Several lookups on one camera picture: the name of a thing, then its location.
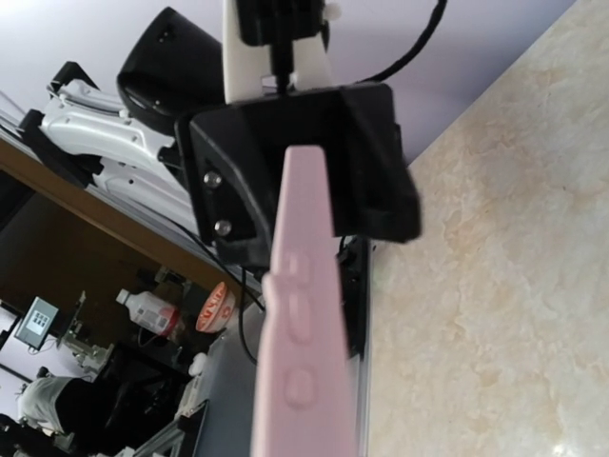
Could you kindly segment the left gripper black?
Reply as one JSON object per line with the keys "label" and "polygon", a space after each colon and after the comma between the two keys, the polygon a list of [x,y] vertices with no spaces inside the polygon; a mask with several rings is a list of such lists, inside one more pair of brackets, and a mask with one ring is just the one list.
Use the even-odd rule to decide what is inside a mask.
{"label": "left gripper black", "polygon": [[[339,94],[346,196],[335,209],[335,233],[391,243],[419,238],[421,197],[404,160],[393,90],[366,83]],[[227,264],[269,267],[285,161],[284,110],[283,96],[267,95],[191,109],[174,124],[199,232]]]}

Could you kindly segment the pink phone case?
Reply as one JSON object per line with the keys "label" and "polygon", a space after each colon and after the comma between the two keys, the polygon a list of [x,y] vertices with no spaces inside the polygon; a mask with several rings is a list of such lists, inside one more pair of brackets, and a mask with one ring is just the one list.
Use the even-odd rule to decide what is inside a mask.
{"label": "pink phone case", "polygon": [[354,456],[353,387],[324,151],[285,152],[265,320],[258,349],[250,453]]}

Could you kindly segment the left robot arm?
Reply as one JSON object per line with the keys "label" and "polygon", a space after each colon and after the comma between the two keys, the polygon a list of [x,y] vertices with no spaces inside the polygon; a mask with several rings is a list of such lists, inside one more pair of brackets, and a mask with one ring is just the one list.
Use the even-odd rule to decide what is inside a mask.
{"label": "left robot arm", "polygon": [[310,232],[325,185],[329,234],[406,243],[422,231],[392,89],[338,86],[324,1],[227,1],[216,39],[172,8],[102,92],[74,62],[19,131],[36,158],[195,230],[222,261],[266,268],[286,225]]}

